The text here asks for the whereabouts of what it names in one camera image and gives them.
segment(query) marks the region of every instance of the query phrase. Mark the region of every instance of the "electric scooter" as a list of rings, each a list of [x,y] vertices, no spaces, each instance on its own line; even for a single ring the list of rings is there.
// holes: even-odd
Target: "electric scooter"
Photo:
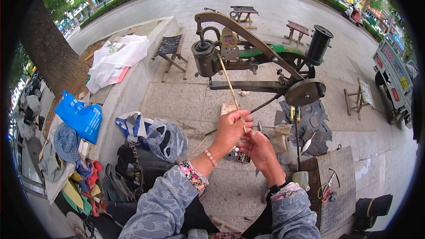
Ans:
[[[348,9],[344,11],[343,16],[356,24],[357,27],[363,26],[362,13],[357,8],[353,6],[348,7]]]

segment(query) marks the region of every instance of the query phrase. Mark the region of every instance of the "wristwatch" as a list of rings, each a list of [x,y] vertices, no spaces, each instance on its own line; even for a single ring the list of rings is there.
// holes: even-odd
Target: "wristwatch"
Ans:
[[[272,187],[270,188],[270,192],[271,192],[272,194],[276,194],[276,193],[278,193],[278,192],[279,192],[279,190],[280,190],[281,188],[283,188],[285,185],[289,184],[290,182],[292,182],[292,179],[291,179],[290,177],[287,177],[287,178],[286,178],[286,182],[285,182],[283,185],[280,185],[280,186],[278,186],[278,185],[274,185],[274,186],[272,186]]]

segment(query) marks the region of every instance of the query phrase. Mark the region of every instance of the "truck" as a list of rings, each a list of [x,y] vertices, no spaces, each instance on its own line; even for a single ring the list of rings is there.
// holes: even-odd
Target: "truck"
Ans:
[[[392,102],[391,125],[404,119],[408,128],[412,128],[412,91],[413,79],[417,75],[414,52],[406,62],[403,58],[404,46],[397,35],[387,33],[373,55],[375,62],[375,83],[383,86],[388,99]]]

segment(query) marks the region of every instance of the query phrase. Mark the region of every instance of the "tail light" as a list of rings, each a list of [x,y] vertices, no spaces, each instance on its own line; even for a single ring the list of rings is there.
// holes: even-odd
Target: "tail light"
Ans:
[[[382,61],[379,58],[379,56],[376,57],[376,62],[378,63],[378,65],[382,68]]]
[[[398,98],[398,94],[396,92],[396,89],[395,88],[392,88],[391,89],[391,92],[393,93],[394,100],[396,100],[397,102],[400,101],[400,99]]]

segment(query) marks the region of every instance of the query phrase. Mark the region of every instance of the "spool of black thread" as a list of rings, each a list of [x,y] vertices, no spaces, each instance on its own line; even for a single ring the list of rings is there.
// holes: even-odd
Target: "spool of black thread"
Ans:
[[[306,56],[308,58],[307,63],[312,64],[313,66],[319,66],[323,63],[322,58],[325,55],[326,48],[328,48],[329,42],[334,35],[320,25],[315,25],[315,29],[315,33],[311,39],[310,48],[306,52]]]

